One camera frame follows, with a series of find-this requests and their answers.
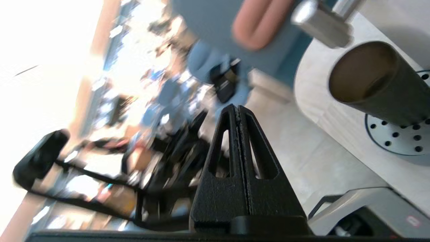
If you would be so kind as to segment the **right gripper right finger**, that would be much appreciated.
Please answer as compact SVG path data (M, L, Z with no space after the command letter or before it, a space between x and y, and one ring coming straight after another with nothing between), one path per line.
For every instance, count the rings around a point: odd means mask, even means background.
M248 213L306 217L256 116L239 107L243 176Z

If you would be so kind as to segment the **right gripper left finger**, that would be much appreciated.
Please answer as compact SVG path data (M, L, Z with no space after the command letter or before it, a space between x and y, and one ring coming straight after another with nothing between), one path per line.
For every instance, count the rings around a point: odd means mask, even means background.
M243 182L241 149L239 147L238 109L225 107L213 135L206 162L203 167L192 209L189 229L195 233L228 233L230 223L236 216L247 213ZM229 134L230 160L227 163L229 177L216 176L224 132Z

